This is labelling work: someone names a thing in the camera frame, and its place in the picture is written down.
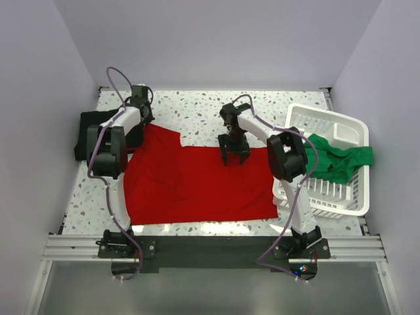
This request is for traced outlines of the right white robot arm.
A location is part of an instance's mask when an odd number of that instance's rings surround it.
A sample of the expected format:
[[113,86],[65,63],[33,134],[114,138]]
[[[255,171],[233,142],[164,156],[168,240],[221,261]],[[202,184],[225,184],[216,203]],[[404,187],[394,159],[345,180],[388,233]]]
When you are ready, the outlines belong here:
[[228,103],[219,114],[227,127],[227,133],[218,136],[224,164],[227,164],[228,154],[239,155],[241,164],[250,156],[246,133],[266,144],[270,172],[274,179],[281,182],[287,200],[292,203],[293,252],[298,257],[308,257],[322,238],[306,189],[308,157],[305,144],[308,139],[295,127],[271,126],[254,114],[248,103],[239,106]]

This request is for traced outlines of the red t shirt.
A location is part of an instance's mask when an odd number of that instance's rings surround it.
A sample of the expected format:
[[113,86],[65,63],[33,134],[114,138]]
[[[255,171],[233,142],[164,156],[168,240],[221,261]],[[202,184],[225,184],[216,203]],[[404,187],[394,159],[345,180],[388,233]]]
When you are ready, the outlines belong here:
[[124,174],[133,225],[249,221],[278,216],[266,148],[223,163],[216,147],[181,146],[180,134],[149,125]]

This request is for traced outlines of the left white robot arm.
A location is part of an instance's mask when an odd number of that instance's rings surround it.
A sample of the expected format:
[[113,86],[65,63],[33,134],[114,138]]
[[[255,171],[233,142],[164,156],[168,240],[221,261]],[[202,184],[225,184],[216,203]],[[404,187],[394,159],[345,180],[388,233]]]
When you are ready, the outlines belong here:
[[128,231],[131,227],[123,188],[129,161],[126,136],[133,128],[154,120],[153,99],[151,88],[133,85],[130,104],[124,102],[111,118],[87,129],[87,176],[103,182],[109,216],[107,229],[111,232]]

